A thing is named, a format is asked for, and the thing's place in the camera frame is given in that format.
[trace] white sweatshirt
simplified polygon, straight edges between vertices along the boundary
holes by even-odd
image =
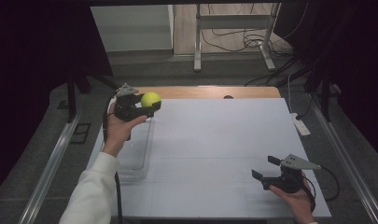
[[[118,167],[115,157],[100,152],[92,168],[81,174],[60,223],[110,223]]]

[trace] power strip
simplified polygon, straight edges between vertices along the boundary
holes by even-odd
[[[291,120],[293,121],[294,125],[296,126],[297,132],[300,134],[301,137],[307,137],[311,133],[305,126],[304,122],[300,119],[296,119],[297,113],[291,113]]]

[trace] person's right hand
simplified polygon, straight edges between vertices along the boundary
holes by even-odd
[[[309,189],[307,181],[305,179],[303,181],[304,186]],[[315,222],[311,212],[310,199],[303,189],[300,189],[296,193],[289,194],[275,186],[270,186],[270,191],[287,203],[290,212],[293,214],[294,218],[296,218],[296,221],[299,224]]]

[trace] person's left hand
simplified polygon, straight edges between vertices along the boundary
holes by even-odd
[[[131,134],[131,130],[138,124],[146,121],[147,116],[141,116],[129,122],[118,119],[114,114],[115,103],[113,103],[107,116],[107,139],[103,152],[117,157],[124,142]]]

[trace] tennis ball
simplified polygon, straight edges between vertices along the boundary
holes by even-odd
[[[161,97],[156,92],[150,91],[142,96],[140,104],[142,105],[142,107],[146,107],[152,106],[154,103],[157,103],[159,101],[161,101]]]

